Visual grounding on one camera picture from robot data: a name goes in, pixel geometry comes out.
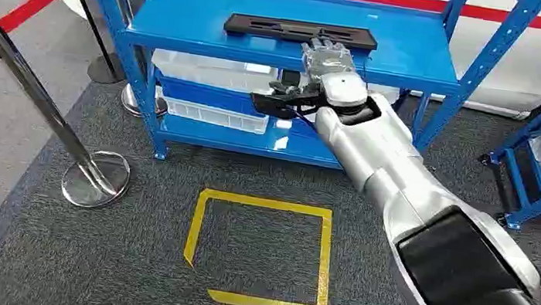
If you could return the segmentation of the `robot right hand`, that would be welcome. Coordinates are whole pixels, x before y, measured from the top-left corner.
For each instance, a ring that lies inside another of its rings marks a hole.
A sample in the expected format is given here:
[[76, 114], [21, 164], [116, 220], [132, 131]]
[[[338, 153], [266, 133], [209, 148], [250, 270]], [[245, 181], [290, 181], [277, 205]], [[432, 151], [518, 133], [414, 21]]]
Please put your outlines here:
[[333, 107], [354, 107], [366, 103], [368, 90], [356, 72], [352, 54], [340, 42], [313, 38], [301, 44], [302, 60], [309, 83], [320, 87]]

